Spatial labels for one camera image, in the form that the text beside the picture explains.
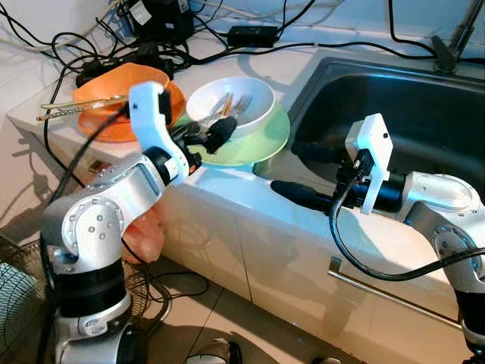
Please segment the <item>green plate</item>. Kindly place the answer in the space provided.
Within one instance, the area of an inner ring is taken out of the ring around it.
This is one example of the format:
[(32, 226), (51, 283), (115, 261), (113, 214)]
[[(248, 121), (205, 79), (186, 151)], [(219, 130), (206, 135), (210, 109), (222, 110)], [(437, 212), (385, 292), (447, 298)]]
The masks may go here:
[(202, 162), (212, 167), (252, 165), (276, 155), (286, 146), (291, 134), (291, 122), (280, 102), (274, 103), (268, 120), (257, 131), (225, 143), (215, 155), (203, 146), (190, 146), (190, 152), (200, 153)]

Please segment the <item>white bowl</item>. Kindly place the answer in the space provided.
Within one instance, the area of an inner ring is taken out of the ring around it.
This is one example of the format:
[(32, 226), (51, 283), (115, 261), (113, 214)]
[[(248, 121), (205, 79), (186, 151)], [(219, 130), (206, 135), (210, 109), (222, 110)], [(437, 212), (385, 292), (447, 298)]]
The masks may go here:
[(204, 127), (211, 126), (214, 107), (226, 93), (233, 94), (233, 101), (242, 95), (252, 95), (252, 104), (238, 118), (238, 127), (232, 132), (230, 141), (256, 131), (266, 119), (276, 103), (276, 95), (269, 84), (256, 77), (221, 77), (197, 88), (188, 98), (185, 114), (191, 121)]

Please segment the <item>red plastic bag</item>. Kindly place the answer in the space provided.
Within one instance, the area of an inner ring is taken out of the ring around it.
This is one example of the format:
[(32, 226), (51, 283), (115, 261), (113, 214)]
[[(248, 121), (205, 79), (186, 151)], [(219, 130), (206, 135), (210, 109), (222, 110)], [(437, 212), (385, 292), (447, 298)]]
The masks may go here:
[(124, 240), (142, 261), (159, 260), (165, 239), (158, 208), (152, 207), (130, 223), (124, 231)]

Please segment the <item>orange plate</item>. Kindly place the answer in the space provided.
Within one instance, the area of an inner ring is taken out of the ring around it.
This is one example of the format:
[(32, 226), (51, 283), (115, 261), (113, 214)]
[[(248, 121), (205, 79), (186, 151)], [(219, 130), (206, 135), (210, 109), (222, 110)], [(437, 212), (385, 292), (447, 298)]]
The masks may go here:
[[(75, 101), (89, 101), (93, 99), (103, 99), (114, 95), (128, 95), (132, 86), (139, 83), (149, 82), (149, 79), (134, 79), (125, 80), (125, 82), (108, 82), (108, 80), (91, 80), (91, 82), (83, 84), (82, 87), (73, 91), (72, 97)], [(171, 94), (171, 104), (173, 117), (169, 122), (169, 126), (174, 125), (185, 112), (185, 96), (176, 84), (163, 83), (160, 80), (155, 80), (156, 83), (162, 83), (167, 91)], [(94, 108), (93, 110), (83, 111), (77, 119), (77, 126), (83, 134), (90, 135), (101, 126), (106, 119), (110, 118), (118, 108), (124, 106), (115, 104), (104, 108)], [(136, 137), (132, 131), (128, 117), (120, 117), (117, 121), (112, 122), (99, 136), (97, 141), (106, 143), (124, 143), (134, 142)]]

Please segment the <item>wooden chopstick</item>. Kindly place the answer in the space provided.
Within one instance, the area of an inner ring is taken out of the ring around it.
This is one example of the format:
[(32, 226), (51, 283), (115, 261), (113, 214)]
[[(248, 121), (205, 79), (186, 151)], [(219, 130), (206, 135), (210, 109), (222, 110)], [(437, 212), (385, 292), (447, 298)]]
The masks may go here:
[(221, 97), (215, 107), (214, 107), (214, 114), (212, 115), (212, 119), (214, 121), (218, 121), (218, 119), (232, 117), (233, 115), (233, 94), (226, 93)]

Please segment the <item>black power adapter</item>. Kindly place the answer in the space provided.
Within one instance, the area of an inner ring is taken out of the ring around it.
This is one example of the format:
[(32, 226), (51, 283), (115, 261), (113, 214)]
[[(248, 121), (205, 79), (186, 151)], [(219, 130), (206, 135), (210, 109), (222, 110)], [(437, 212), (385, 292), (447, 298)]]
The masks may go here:
[(280, 38), (278, 27), (253, 27), (236, 25), (225, 35), (228, 46), (243, 46), (243, 48), (271, 48)]

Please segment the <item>dark metal faucet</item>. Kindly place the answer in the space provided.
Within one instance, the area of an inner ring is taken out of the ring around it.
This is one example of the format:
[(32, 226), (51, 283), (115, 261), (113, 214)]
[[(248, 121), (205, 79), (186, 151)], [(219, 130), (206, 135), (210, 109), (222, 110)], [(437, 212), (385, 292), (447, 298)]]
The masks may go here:
[(483, 10), (484, 5), (485, 0), (471, 0), (467, 13), (465, 13), (463, 20), (456, 27), (455, 32), (452, 34), (452, 37), (447, 44), (440, 38), (440, 36), (433, 36), (433, 69), (437, 73), (454, 73), (455, 68), (461, 61), (465, 46), (468, 44), (468, 41), (470, 41), (472, 34), (474, 34), (474, 22), (476, 17), (478, 17), (478, 14)]

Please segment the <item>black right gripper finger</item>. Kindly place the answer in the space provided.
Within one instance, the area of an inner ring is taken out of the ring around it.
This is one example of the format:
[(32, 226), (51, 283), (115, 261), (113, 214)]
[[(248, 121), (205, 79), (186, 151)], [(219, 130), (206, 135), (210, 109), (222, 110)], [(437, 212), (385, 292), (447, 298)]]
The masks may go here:
[(302, 163), (321, 163), (330, 165), (346, 165), (351, 162), (349, 153), (343, 146), (328, 146), (325, 143), (295, 142), (291, 152)]
[(295, 183), (295, 181), (272, 180), (270, 188), (278, 195), (300, 207), (324, 212), (325, 215), (329, 215), (333, 207), (332, 197), (313, 190), (308, 185)]

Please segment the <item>orange bowl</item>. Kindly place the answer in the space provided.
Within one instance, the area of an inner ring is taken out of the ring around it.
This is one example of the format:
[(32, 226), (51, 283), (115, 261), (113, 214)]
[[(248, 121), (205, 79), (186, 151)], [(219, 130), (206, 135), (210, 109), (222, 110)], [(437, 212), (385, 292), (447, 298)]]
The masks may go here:
[(163, 71), (149, 66), (125, 63), (115, 69), (94, 77), (88, 83), (75, 89), (72, 96), (75, 101), (107, 98), (114, 95), (128, 95), (132, 86), (144, 82), (162, 83), (172, 91), (172, 108), (174, 117), (180, 117), (185, 110), (184, 94), (174, 90), (171, 79)]

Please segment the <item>stainless steel sink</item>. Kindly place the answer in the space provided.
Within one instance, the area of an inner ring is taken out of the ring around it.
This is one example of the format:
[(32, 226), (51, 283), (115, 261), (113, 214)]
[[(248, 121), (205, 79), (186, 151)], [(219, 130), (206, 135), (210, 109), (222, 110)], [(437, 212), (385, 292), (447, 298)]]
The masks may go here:
[(354, 122), (381, 114), (393, 142), (396, 174), (450, 174), (485, 194), (485, 84), (474, 77), (363, 60), (322, 58), (299, 87), (288, 115), (289, 141), (254, 173), (330, 192), (337, 166), (292, 146), (343, 149)]

